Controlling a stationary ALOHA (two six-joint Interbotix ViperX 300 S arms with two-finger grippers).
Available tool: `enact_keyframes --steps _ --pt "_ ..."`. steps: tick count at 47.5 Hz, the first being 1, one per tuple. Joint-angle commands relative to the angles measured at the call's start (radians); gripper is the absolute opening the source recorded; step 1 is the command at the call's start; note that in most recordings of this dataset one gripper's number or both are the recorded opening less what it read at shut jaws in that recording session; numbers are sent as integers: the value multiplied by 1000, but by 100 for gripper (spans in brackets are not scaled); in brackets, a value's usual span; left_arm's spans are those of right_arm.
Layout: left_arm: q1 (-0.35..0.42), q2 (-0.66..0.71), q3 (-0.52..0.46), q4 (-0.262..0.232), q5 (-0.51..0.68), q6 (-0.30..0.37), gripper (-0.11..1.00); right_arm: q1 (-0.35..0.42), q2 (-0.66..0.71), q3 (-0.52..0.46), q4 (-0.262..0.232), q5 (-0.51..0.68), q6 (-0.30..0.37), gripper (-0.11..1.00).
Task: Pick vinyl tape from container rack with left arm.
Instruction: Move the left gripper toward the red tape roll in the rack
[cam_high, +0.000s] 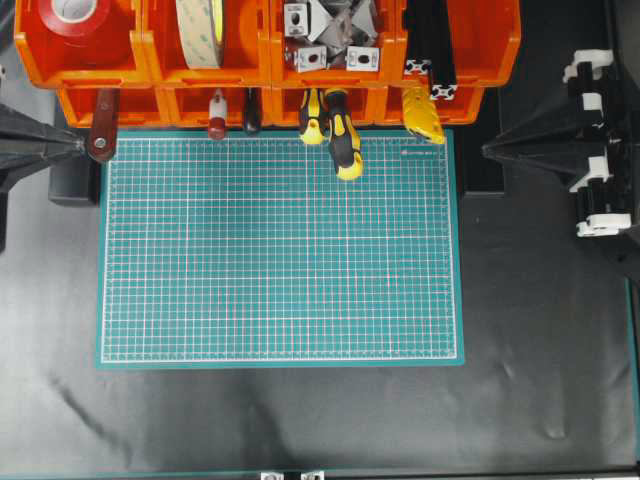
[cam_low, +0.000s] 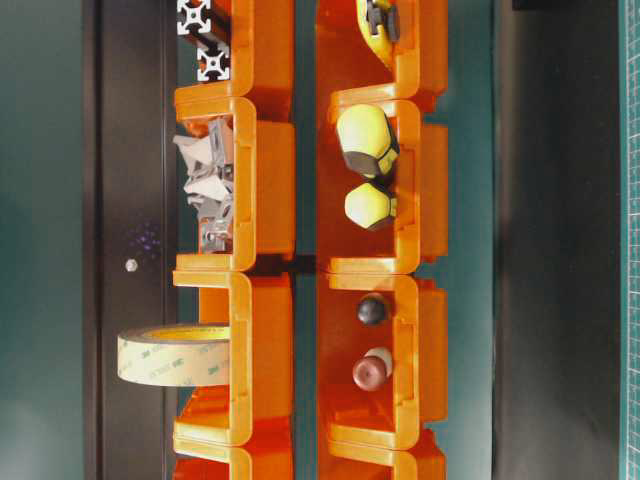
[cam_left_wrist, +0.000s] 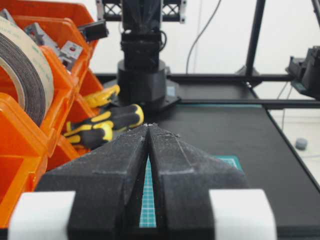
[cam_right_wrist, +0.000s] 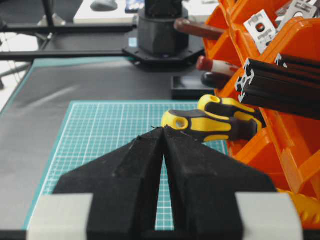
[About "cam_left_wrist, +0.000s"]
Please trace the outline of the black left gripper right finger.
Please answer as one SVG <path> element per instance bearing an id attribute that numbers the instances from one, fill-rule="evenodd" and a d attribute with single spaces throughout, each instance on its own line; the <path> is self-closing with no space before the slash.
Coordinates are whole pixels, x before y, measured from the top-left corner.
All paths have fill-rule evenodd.
<path id="1" fill-rule="evenodd" d="M 215 237 L 209 191 L 247 189 L 245 174 L 156 124 L 148 126 L 156 226 L 166 240 Z"/>

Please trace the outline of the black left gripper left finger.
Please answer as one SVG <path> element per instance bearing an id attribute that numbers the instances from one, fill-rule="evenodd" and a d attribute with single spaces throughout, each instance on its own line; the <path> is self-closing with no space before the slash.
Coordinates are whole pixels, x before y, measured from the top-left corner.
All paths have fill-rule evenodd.
<path id="1" fill-rule="evenodd" d="M 122 240 L 139 227 L 148 127 L 139 126 L 46 172 L 37 192 L 75 191 L 70 240 Z"/>

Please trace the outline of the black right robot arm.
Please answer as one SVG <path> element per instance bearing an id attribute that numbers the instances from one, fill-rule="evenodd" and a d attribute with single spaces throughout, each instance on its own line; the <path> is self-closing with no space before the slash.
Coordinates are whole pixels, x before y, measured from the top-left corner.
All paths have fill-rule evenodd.
<path id="1" fill-rule="evenodd" d="M 146 117 L 214 156 L 232 156 L 253 188 L 263 189 L 280 240 L 320 237 L 320 186 L 270 110 L 319 108 L 320 62 L 292 57 L 287 74 L 171 74 L 179 104 Z M 311 100 L 260 99 L 263 82 L 291 83 Z"/>

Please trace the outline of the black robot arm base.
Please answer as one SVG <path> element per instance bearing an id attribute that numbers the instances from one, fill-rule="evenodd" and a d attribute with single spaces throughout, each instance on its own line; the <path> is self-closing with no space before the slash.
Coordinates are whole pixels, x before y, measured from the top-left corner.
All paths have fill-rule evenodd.
<path id="1" fill-rule="evenodd" d="M 180 101 L 178 85 L 167 78 L 160 52 L 166 42 L 161 30 L 163 1 L 122 0 L 121 50 L 116 82 L 120 93 L 112 103 L 117 107 L 140 105 L 147 112 L 159 112 Z"/>

